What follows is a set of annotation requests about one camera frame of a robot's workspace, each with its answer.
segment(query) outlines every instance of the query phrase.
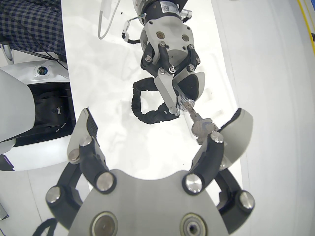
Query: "person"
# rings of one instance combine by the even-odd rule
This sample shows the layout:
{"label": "person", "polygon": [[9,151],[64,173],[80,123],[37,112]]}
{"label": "person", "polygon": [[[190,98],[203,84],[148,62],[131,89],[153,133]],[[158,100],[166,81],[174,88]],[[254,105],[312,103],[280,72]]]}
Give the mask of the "person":
{"label": "person", "polygon": [[12,49],[65,59],[61,0],[0,0],[0,34]]}

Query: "label sticker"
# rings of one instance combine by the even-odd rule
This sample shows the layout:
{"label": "label sticker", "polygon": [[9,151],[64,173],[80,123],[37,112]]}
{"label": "label sticker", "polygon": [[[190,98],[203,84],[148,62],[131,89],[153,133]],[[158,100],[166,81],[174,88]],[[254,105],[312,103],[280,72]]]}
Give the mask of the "label sticker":
{"label": "label sticker", "polygon": [[170,1],[161,1],[161,8],[163,13],[175,13],[180,16],[177,5]]}

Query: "yellow stripe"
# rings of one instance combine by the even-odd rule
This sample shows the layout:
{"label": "yellow stripe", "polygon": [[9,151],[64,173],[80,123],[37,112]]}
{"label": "yellow stripe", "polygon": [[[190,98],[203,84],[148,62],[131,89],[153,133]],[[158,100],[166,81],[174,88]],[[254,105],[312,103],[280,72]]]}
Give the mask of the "yellow stripe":
{"label": "yellow stripe", "polygon": [[307,7],[306,1],[305,1],[305,0],[303,0],[303,1],[304,1],[306,10],[307,10],[307,12],[308,12],[308,15],[310,16],[310,19],[311,19],[311,22],[312,22],[312,25],[313,25],[313,30],[315,31],[314,22],[313,22],[313,20],[312,20],[311,13],[310,13],[310,11],[309,11],[309,9],[308,9],[308,7]]}
{"label": "yellow stripe", "polygon": [[297,0],[297,2],[298,2],[298,4],[299,4],[299,8],[301,9],[301,13],[302,13],[302,15],[303,15],[303,18],[304,18],[304,21],[305,21],[305,24],[306,24],[306,27],[307,27],[308,35],[309,35],[309,37],[310,37],[310,40],[311,40],[311,43],[312,43],[312,47],[313,47],[314,56],[315,56],[315,44],[314,44],[314,41],[313,41],[311,29],[310,29],[310,26],[308,25],[307,18],[306,18],[306,15],[305,15],[305,13],[304,13],[304,10],[303,10],[301,1],[300,1],[300,0]]}

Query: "white tabletop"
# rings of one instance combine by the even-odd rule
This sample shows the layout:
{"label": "white tabletop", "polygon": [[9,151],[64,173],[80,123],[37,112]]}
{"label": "white tabletop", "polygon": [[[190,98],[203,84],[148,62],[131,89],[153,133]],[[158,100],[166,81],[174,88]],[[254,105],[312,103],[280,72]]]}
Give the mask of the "white tabletop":
{"label": "white tabletop", "polygon": [[[140,68],[141,46],[130,45],[121,38],[125,21],[136,16],[132,1],[121,1],[104,40],[97,37],[100,3],[101,0],[62,0],[76,117],[89,107],[99,127],[97,138],[110,169],[121,169],[141,179],[159,179],[178,170],[189,170],[200,148],[190,133],[189,117],[181,115],[176,120],[147,125],[131,111],[133,83],[150,77]],[[189,0],[185,8],[193,11],[187,25],[193,30],[194,45],[201,59],[197,70],[206,74],[205,91],[195,109],[221,126],[232,117],[237,106],[225,72],[211,1]],[[107,24],[103,18],[102,33]],[[133,21],[128,31],[130,38],[138,39],[142,28],[138,21]],[[158,92],[142,92],[144,113],[156,110],[161,103]],[[230,170],[242,185],[240,163]]]}

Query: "key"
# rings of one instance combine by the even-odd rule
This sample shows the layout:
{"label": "key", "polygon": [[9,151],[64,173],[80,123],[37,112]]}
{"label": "key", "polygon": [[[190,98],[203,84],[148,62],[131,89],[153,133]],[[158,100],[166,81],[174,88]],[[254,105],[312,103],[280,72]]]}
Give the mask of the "key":
{"label": "key", "polygon": [[208,134],[213,133],[218,130],[218,127],[212,122],[211,118],[203,119],[200,114],[198,114],[190,104],[184,103],[184,106],[187,108],[191,119],[194,124],[192,125],[191,132],[198,137],[197,142],[199,145],[202,145]]}

